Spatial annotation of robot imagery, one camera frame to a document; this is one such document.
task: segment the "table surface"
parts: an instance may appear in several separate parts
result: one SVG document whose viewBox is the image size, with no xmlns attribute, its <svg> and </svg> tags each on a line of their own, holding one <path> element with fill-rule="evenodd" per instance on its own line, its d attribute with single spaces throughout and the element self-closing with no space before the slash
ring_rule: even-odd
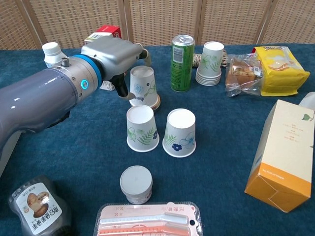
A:
<svg viewBox="0 0 315 236">
<path fill-rule="evenodd" d="M 37 134 L 23 134 L 0 178 L 0 235 L 21 235 L 20 221 L 10 211 L 7 197 L 24 182 L 45 174 L 58 195 L 72 209 L 75 235 L 94 231 L 99 208 L 107 203 L 127 203 L 119 178 L 129 166 L 147 167 L 153 176 L 150 203 L 194 202 L 200 209 L 208 235 L 315 235 L 315 201 L 306 201 L 283 213 L 244 193 L 259 138 L 269 111 L 282 99 L 299 104 L 315 88 L 315 45 L 289 44 L 311 75 L 290 97 L 224 94 L 225 69 L 217 86 L 195 81 L 178 93 L 170 88 L 171 47 L 147 47 L 152 54 L 161 107 L 155 114 L 164 137 L 167 114 L 176 108 L 196 116 L 196 151 L 173 158 L 161 140 L 153 151 L 137 153 L 126 143 L 126 112 L 130 104 L 115 91 L 98 89 L 70 113 L 64 122 Z M 253 45 L 226 46 L 228 54 L 250 53 Z M 196 46 L 195 52 L 201 53 Z M 64 50 L 71 56 L 78 49 Z M 42 51 L 0 51 L 0 88 L 45 68 Z"/>
</svg>

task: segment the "metal can top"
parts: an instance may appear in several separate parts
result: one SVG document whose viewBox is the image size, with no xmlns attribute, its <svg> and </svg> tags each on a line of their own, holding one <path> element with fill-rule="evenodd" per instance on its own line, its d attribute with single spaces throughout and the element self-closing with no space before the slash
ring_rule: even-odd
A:
<svg viewBox="0 0 315 236">
<path fill-rule="evenodd" d="M 173 38 L 173 44 L 178 46 L 190 46 L 195 43 L 195 40 L 193 37 L 189 35 L 177 35 Z"/>
</svg>

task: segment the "jar lid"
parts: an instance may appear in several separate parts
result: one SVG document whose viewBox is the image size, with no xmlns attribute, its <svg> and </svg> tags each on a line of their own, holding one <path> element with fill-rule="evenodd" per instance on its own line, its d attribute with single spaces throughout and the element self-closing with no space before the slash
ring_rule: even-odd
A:
<svg viewBox="0 0 315 236">
<path fill-rule="evenodd" d="M 42 49 L 44 51 L 44 54 L 46 56 L 55 56 L 61 53 L 61 49 L 59 47 L 59 44 L 56 42 L 50 42 L 50 43 L 45 43 L 42 46 Z"/>
<path fill-rule="evenodd" d="M 143 166 L 130 166 L 120 177 L 122 192 L 132 198 L 146 195 L 152 188 L 153 180 L 150 171 Z"/>
</svg>

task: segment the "blue flower print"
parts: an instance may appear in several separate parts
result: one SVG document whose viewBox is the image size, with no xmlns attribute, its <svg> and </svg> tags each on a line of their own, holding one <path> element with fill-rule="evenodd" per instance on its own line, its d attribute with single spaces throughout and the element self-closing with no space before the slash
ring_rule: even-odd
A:
<svg viewBox="0 0 315 236">
<path fill-rule="evenodd" d="M 156 139 L 158 137 L 158 131 L 156 130 L 153 134 L 153 139 Z"/>
<path fill-rule="evenodd" d="M 172 145 L 172 148 L 173 148 L 175 151 L 179 151 L 179 150 L 182 150 L 182 145 L 180 145 L 180 144 L 173 144 L 173 145 Z"/>
<path fill-rule="evenodd" d="M 136 92 L 136 93 L 142 93 L 143 92 L 143 87 L 140 85 L 140 84 L 135 84 L 134 85 L 134 91 Z"/>
<path fill-rule="evenodd" d="M 195 134 L 193 132 L 190 132 L 187 134 L 186 138 L 181 139 L 179 143 L 182 146 L 185 146 L 185 148 L 192 148 L 195 144 Z"/>
</svg>

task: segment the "plastic jar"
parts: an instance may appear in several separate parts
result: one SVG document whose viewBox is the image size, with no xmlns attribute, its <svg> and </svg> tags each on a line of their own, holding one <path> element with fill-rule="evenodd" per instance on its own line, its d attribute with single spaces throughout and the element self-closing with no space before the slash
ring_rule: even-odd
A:
<svg viewBox="0 0 315 236">
<path fill-rule="evenodd" d="M 143 166 L 130 166 L 120 177 L 120 187 L 127 200 L 135 205 L 146 203 L 152 194 L 152 175 Z"/>
<path fill-rule="evenodd" d="M 67 56 L 61 51 L 59 44 L 56 42 L 45 43 L 42 46 L 42 49 L 45 54 L 45 63 L 47 67 L 51 67 L 53 65 L 60 65 L 62 58 L 66 58 Z"/>
</svg>

